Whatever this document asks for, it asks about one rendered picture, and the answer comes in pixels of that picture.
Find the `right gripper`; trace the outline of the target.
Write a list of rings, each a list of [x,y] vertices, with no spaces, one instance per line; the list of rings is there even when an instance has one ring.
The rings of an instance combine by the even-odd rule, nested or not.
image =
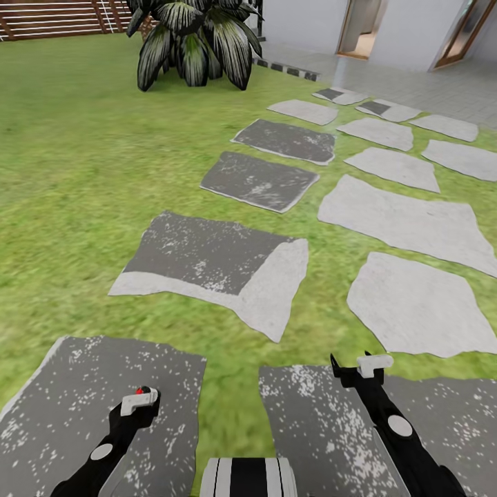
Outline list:
[[[332,360],[332,363],[335,378],[341,379],[343,387],[355,387],[362,401],[372,391],[384,393],[382,384],[384,383],[385,371],[383,368],[373,370],[374,378],[363,378],[356,368],[341,368],[335,359]]]

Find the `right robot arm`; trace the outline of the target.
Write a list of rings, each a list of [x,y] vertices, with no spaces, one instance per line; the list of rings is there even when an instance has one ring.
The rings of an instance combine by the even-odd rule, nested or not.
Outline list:
[[[394,360],[388,353],[358,357],[358,368],[339,367],[333,374],[343,387],[355,387],[375,426],[373,438],[402,497],[467,497],[458,479],[445,466],[438,466],[422,448],[420,438],[382,388],[384,368]]]

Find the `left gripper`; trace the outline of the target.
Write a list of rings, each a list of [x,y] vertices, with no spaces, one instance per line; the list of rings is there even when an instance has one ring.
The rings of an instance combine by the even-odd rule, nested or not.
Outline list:
[[[121,416],[120,407],[112,410],[110,412],[110,430],[117,427],[127,427],[133,437],[137,433],[137,430],[151,426],[154,416],[158,415],[159,402],[160,398],[158,397],[156,402],[151,405],[137,406],[136,411],[130,416]]]

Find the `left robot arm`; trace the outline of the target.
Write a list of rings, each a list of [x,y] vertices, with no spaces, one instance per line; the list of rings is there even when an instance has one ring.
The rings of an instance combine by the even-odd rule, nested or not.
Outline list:
[[[111,497],[124,477],[126,452],[137,430],[150,427],[159,411],[159,394],[124,396],[110,412],[110,433],[72,477],[55,487],[51,497]]]

